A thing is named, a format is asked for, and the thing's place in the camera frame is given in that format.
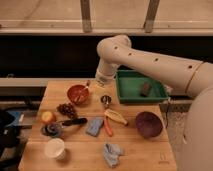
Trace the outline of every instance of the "wooden table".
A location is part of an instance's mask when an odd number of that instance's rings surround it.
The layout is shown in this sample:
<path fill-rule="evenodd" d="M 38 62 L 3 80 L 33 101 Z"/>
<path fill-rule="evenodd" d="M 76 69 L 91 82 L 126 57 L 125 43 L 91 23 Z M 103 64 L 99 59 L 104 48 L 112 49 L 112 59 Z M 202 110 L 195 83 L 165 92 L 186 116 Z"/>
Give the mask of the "wooden table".
<path fill-rule="evenodd" d="M 157 104 L 150 105 L 123 105 L 120 104 L 116 94 L 115 82 L 108 86 L 100 87 L 95 81 L 91 82 L 89 100 L 76 106 L 80 117 L 88 120 L 95 116 L 103 116 L 104 108 L 100 102 L 102 95 L 112 97 L 110 108 L 124 115 L 129 121 L 125 127 L 114 121 L 109 122 L 113 129 L 113 137 L 108 137 L 104 128 L 101 128 L 98 137 L 92 137 L 85 133 L 86 125 L 70 126 L 64 129 L 62 138 L 65 141 L 67 157 L 65 160 L 56 161 L 44 155 L 44 146 L 50 137 L 40 133 L 42 123 L 41 113 L 53 111 L 58 120 L 68 119 L 57 112 L 56 107 L 62 103 L 68 103 L 67 90 L 75 84 L 85 84 L 86 80 L 51 81 L 45 91 L 43 100 L 33 125 L 28 143 L 19 165 L 20 171 L 104 171 L 111 170 L 103 158 L 102 151 L 105 142 L 119 144 L 125 151 L 124 156 L 119 157 L 120 164 L 113 170 L 120 171 L 176 171 L 176 163 L 169 144 L 166 129 L 160 136 L 146 140 L 138 134 L 135 128 L 135 116 L 142 111 L 156 113 L 161 119 L 161 113 Z"/>

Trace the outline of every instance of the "green plastic tray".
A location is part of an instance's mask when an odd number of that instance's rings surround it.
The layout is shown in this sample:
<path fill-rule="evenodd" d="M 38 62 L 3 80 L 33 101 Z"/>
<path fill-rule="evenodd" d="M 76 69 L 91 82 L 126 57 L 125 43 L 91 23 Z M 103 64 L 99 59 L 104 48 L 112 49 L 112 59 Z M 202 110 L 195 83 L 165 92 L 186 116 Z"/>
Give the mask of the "green plastic tray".
<path fill-rule="evenodd" d="M 145 82 L 152 87 L 147 97 L 140 95 L 140 89 Z M 168 99 L 168 94 L 160 82 L 133 70 L 118 70 L 116 87 L 120 103 L 158 103 Z"/>

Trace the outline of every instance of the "white container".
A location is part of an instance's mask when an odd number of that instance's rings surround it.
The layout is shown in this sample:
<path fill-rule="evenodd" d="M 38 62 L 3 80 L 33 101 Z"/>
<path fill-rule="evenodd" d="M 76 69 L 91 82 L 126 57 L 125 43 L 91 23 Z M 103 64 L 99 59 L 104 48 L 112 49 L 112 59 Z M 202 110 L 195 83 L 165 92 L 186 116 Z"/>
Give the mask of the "white container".
<path fill-rule="evenodd" d="M 44 154 L 48 158 L 61 160 L 65 158 L 65 144 L 60 138 L 53 138 L 47 142 L 44 148 Z"/>

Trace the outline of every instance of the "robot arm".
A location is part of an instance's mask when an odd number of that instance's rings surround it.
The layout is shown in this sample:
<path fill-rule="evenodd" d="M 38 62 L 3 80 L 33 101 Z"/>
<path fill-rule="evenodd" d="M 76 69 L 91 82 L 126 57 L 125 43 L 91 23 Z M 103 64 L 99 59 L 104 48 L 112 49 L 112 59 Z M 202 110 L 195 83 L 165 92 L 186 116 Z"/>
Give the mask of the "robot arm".
<path fill-rule="evenodd" d="M 213 64 L 131 48 L 127 36 L 102 40 L 97 47 L 100 62 L 96 79 L 110 82 L 120 65 L 128 66 L 175 89 L 193 101 L 187 116 L 179 171 L 213 170 Z"/>
<path fill-rule="evenodd" d="M 96 79 L 107 84 L 114 78 L 117 68 L 125 65 L 174 89 L 196 97 L 202 90 L 213 85 L 213 65 L 203 61 L 139 51 L 131 48 L 125 35 L 102 40 L 97 51 L 100 62 Z"/>

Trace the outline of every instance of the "gray towel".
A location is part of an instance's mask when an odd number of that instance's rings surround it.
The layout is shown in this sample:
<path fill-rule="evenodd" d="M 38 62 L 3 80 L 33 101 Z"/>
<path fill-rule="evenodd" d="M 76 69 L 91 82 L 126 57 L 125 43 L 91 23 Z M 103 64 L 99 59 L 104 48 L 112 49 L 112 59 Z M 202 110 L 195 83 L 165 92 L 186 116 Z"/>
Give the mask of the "gray towel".
<path fill-rule="evenodd" d="M 119 147 L 119 145 L 110 143 L 104 144 L 103 156 L 110 167 L 118 165 L 118 156 L 123 154 L 124 151 Z"/>
<path fill-rule="evenodd" d="M 86 133 L 94 137 L 97 137 L 102 125 L 103 125 L 103 118 L 95 117 L 89 122 L 88 127 L 86 129 Z"/>

